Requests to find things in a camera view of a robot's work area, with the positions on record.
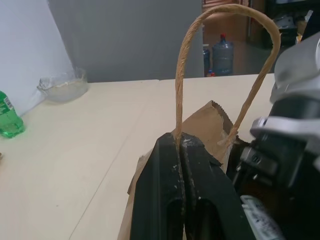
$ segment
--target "green plastic bottle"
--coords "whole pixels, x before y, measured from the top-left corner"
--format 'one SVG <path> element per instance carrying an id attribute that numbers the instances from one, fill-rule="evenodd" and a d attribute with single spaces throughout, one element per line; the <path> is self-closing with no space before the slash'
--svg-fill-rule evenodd
<path id="1" fill-rule="evenodd" d="M 16 114 L 7 95 L 0 91 L 0 135 L 13 138 L 25 131 L 24 121 Z"/>

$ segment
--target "glass bowl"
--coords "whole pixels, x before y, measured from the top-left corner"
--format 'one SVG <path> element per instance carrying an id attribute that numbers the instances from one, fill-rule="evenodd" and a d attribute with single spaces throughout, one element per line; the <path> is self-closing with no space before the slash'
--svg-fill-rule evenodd
<path id="1" fill-rule="evenodd" d="M 85 94 L 89 86 L 86 71 L 77 67 L 58 76 L 42 77 L 37 88 L 45 94 L 46 99 L 65 103 Z"/>

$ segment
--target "gray wall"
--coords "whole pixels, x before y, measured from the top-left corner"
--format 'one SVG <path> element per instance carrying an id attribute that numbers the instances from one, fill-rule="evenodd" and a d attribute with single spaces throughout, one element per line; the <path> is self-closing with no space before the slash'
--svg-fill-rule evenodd
<path id="1" fill-rule="evenodd" d="M 173 79 L 180 45 L 201 0 L 49 0 L 75 67 L 90 82 Z M 202 30 L 186 77 L 203 77 Z"/>

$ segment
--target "twisted paper handle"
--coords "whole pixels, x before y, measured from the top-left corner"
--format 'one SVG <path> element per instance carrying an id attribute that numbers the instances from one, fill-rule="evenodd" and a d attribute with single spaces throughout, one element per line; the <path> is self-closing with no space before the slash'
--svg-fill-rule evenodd
<path id="1" fill-rule="evenodd" d="M 182 102 L 183 102 L 183 87 L 184 87 L 184 75 L 185 75 L 185 65 L 187 61 L 187 55 L 189 52 L 189 48 L 191 45 L 191 40 L 194 37 L 196 31 L 198 30 L 201 23 L 209 17 L 211 14 L 215 13 L 235 13 L 240 15 L 245 15 L 251 18 L 256 19 L 270 34 L 273 48 L 271 51 L 270 56 L 265 61 L 258 77 L 256 78 L 251 91 L 246 98 L 244 104 L 242 105 L 241 111 L 239 113 L 239 116 L 237 120 L 235 121 L 228 137 L 226 138 L 224 142 L 224 152 L 226 152 L 227 148 L 232 144 L 233 140 L 235 139 L 235 136 L 237 135 L 238 129 L 240 127 L 241 122 L 245 118 L 245 115 L 254 100 L 255 96 L 257 95 L 258 90 L 260 89 L 263 80 L 265 79 L 265 76 L 270 71 L 273 63 L 276 60 L 276 57 L 278 55 L 280 44 L 281 44 L 281 38 L 280 33 L 278 30 L 277 25 L 272 21 L 269 17 L 267 17 L 265 14 L 254 10 L 252 8 L 242 6 L 239 4 L 226 4 L 226 5 L 220 5 L 215 6 L 203 14 L 201 14 L 190 26 L 188 29 L 183 42 L 181 44 L 180 53 L 178 57 L 178 62 L 176 65 L 176 73 L 175 73 L 175 104 L 176 104 L 176 127 L 174 131 L 174 139 L 176 141 L 176 146 L 179 149 L 180 146 L 180 139 L 181 139 L 181 133 L 182 133 Z"/>

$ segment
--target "white table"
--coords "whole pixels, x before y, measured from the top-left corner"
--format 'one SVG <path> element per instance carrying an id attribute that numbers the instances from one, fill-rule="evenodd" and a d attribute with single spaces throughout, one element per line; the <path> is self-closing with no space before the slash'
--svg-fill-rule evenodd
<path id="1" fill-rule="evenodd" d="M 210 100 L 234 122 L 256 75 L 186 79 L 183 118 Z M 239 130 L 267 116 L 268 74 Z M 81 98 L 41 103 L 27 131 L 0 140 L 0 239 L 115 240 L 139 156 L 175 127 L 174 80 L 92 83 Z"/>

